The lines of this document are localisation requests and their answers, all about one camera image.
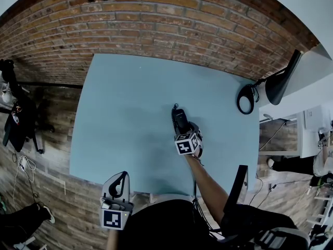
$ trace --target shoe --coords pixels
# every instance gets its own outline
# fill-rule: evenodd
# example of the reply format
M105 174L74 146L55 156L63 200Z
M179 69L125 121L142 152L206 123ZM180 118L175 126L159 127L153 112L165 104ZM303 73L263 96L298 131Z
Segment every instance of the shoe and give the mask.
M272 160L271 158L267 159L267 166L270 168L270 169L273 169L273 165L274 165L274 160Z
M47 206L44 206L44 208L45 208L45 209L48 211L48 213L50 214L50 219L49 219L49 221L50 221L52 224L54 224L54 223L56 222L56 220L55 220L54 216L52 215L50 209L49 209Z

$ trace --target tabletop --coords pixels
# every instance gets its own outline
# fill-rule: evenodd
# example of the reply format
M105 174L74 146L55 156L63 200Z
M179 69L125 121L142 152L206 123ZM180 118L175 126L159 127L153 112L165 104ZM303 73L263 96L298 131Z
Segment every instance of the tabletop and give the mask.
M238 111L236 98L250 80L178 61L96 54L76 113L70 174L103 184L121 171L131 192L193 194L185 158L177 154L175 103L203 135L204 168L227 193L238 166L254 187L259 112Z

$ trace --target black sleeve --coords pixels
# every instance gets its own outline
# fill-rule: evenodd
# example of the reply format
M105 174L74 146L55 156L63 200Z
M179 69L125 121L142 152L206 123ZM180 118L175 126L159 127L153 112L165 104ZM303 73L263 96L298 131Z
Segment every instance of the black sleeve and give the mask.
M226 212L220 227L224 237L249 231L257 233L276 227L297 228L291 218L283 214L264 211L248 205L235 205Z

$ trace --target black chair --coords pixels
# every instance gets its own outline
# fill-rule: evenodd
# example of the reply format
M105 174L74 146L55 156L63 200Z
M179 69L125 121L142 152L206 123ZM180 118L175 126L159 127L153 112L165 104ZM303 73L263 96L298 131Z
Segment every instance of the black chair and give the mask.
M12 60L0 60L0 70L2 71L3 79L9 82L10 90L17 98L11 110L0 108L0 113L9 114L5 124L5 136L3 145L7 146L8 141L11 142L14 149L20 152L24 143L30 138L33 140L36 151L40 154L44 153L38 148L35 130L49 130L54 132L52 125L41 123L38 119L36 104L25 95L22 88L18 85L14 74L14 62Z

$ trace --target wooden floor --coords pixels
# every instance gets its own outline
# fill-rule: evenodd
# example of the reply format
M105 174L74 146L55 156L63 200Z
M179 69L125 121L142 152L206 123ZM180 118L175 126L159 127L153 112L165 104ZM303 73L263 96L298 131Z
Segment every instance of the wooden floor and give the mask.
M34 234L36 242L39 246L47 244L48 249L104 249L107 232L100 228L98 219L101 185L69 175L71 138L81 90L58 87L27 88L32 90L32 95L36 94L37 100L41 100L43 94L45 116L56 129L55 133L45 131L38 136L38 142L43 146L45 154L36 153L32 142L26 143L18 154L28 156L36 163L34 191L39 195L39 200L50 207L56 219L54 225L48 221L41 225ZM6 115L0 114L0 127L4 126L6 118ZM261 125L261 145L281 123L276 120ZM0 129L0 137L3 137L3 128ZM284 127L267 149L292 150L297 144L296 140L296 126ZM0 145L0 192L9 212L15 211L12 194L17 165L12 161L13 153L14 149L10 143L7 147ZM257 173L263 181L263 187L251 203L253 206L257 207L265 199L270 183L274 185L310 179L309 176L297 173L271 171L265 160L265 157L258 160ZM256 190L248 192L246 203L250 202L260 186L261 181L257 180ZM318 210L320 204L313 200L315 189L310 195L305 195L308 186L308 182L279 184L260 208L288 215L301 230L309 231L306 217ZM20 170L17 176L15 202L17 209L33 203L28 180Z

